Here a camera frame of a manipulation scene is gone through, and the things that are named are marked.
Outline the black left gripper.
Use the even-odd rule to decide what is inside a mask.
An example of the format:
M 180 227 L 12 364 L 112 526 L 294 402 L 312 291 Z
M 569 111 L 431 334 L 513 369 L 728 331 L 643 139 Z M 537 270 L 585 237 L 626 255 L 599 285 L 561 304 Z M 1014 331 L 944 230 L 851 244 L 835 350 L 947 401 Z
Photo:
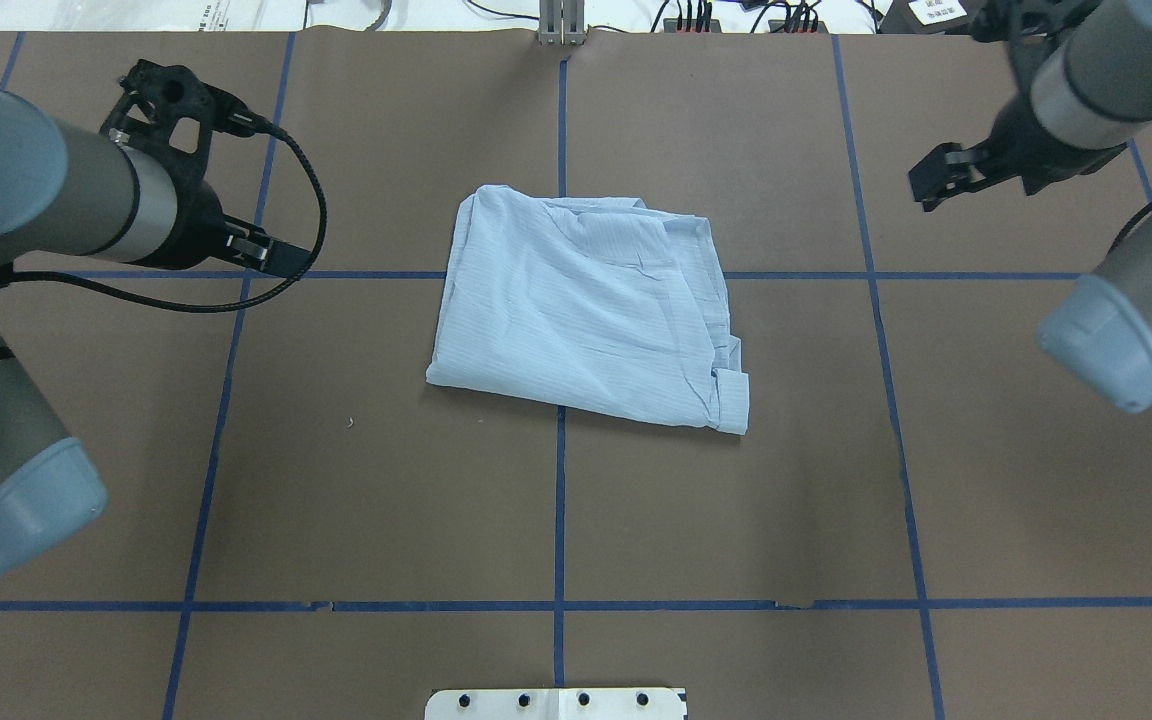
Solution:
M 161 270 L 191 270 L 217 259 L 259 273 L 305 273 L 312 266 L 311 251 L 270 236 L 247 219 L 223 213 L 211 185 L 189 184 L 172 176 L 177 214 L 161 245 Z

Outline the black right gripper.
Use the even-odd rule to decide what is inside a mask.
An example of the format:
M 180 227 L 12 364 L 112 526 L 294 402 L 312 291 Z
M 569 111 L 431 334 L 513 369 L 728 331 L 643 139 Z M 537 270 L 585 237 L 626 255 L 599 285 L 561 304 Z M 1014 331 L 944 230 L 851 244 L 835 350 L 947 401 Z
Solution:
M 1024 96 L 1011 97 L 996 115 L 987 141 L 964 147 L 940 143 L 908 173 L 911 197 L 925 213 L 958 195 L 1020 179 L 1026 196 L 1049 184 L 1089 176 L 1126 150 L 1126 142 L 1107 149 L 1079 149 L 1059 141 L 1039 124 Z

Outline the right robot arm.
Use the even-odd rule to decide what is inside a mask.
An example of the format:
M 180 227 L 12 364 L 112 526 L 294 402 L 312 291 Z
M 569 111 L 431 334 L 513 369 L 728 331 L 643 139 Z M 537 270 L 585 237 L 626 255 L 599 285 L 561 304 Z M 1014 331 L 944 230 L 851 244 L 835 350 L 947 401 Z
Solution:
M 1007 182 L 1036 196 L 1092 176 L 1152 127 L 1152 1 L 984 1 L 969 33 L 1005 45 L 1014 91 L 982 141 L 938 143 L 914 165 L 919 209 Z M 1120 211 L 1101 259 L 1036 340 L 1108 404 L 1152 410 L 1152 192 Z

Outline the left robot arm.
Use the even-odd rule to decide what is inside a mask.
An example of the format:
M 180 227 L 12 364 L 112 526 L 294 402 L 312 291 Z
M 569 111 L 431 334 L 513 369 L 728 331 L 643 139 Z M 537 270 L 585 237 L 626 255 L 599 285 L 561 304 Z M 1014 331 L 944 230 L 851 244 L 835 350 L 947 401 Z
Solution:
M 293 245 L 234 217 L 207 179 L 218 136 L 264 136 L 291 151 L 314 195 L 314 240 Z M 328 229 L 323 182 L 291 132 L 183 65 L 137 60 L 97 129 L 83 129 L 0 88 L 0 296 L 60 285 L 180 314 L 238 313 L 275 300 L 319 260 Z M 31 255 L 151 272 L 219 260 L 274 279 L 252 300 L 156 300 L 59 270 Z M 0 577 L 99 520 L 108 487 L 0 329 Z

